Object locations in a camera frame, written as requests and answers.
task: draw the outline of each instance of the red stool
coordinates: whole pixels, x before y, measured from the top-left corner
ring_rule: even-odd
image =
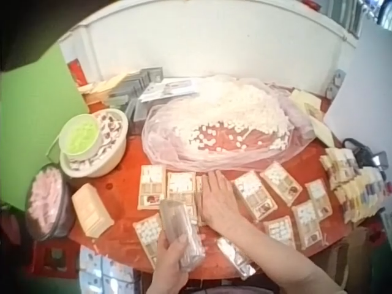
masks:
[[[27,272],[34,276],[78,278],[80,245],[68,238],[34,242]]]

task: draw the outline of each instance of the round wooden table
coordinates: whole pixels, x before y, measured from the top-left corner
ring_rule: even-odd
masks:
[[[326,173],[319,162],[319,157],[324,154],[325,150],[323,145],[318,140],[315,140],[304,151],[288,162],[285,162],[283,166],[303,187],[308,182],[323,178],[327,189],[329,189]],[[117,262],[129,265],[136,270],[152,272],[153,268],[132,226],[134,222],[138,222],[157,213],[157,211],[137,210],[140,167],[146,164],[150,164],[150,162],[143,152],[141,137],[134,136],[129,138],[127,150],[121,163],[108,175],[88,180],[89,183],[97,188],[108,212],[115,220],[114,226],[109,228],[93,243],[91,238],[85,236],[80,224],[77,222],[69,238],[86,247],[95,249],[102,255],[108,255]],[[223,173],[229,180],[233,180],[243,174],[240,171],[223,171]],[[86,180],[76,181],[75,185],[80,186],[85,182]],[[296,246],[299,250],[300,238],[296,229],[292,209],[283,202],[266,182],[264,184],[279,207],[266,217],[264,221],[289,215],[292,218]],[[307,248],[303,252],[307,256],[312,256],[322,251],[351,231],[350,226],[344,224],[341,207],[336,196],[330,190],[328,190],[328,193],[333,207],[333,214],[321,221],[320,226],[324,240]],[[293,205],[298,205],[308,199],[309,196],[304,188]],[[245,216],[250,217],[244,205],[242,203],[239,203],[239,205],[241,212]],[[256,224],[256,226],[263,230],[263,222]],[[216,239],[219,237],[218,234],[208,227],[202,227],[200,231],[206,234],[204,244],[208,246],[208,250],[205,261],[190,274],[190,278],[205,280],[238,277],[234,267],[231,266],[216,246]]]

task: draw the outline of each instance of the round container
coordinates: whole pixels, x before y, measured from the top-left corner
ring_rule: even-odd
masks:
[[[109,108],[95,112],[96,115],[100,113],[109,113],[122,123],[120,135],[116,144],[109,150],[107,156],[102,159],[99,164],[93,165],[85,170],[73,170],[69,166],[69,160],[64,153],[60,153],[61,168],[68,176],[72,178],[97,178],[111,172],[121,161],[127,146],[128,133],[128,119],[127,116],[120,110]]]
[[[102,144],[98,120],[93,115],[78,115],[62,127],[59,136],[61,151],[74,160],[94,156]]]
[[[65,175],[57,165],[47,164],[39,170],[30,183],[25,204],[26,227],[35,240],[68,235],[76,220],[71,195]]]

